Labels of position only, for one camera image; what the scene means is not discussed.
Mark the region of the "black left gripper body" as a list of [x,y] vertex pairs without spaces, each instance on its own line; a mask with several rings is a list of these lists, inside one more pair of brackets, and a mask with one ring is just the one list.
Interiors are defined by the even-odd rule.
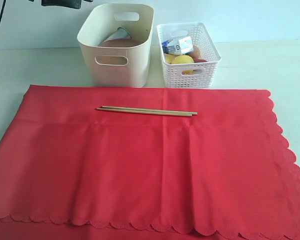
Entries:
[[43,7],[63,7],[70,9],[80,9],[82,2],[92,3],[93,0],[41,0]]

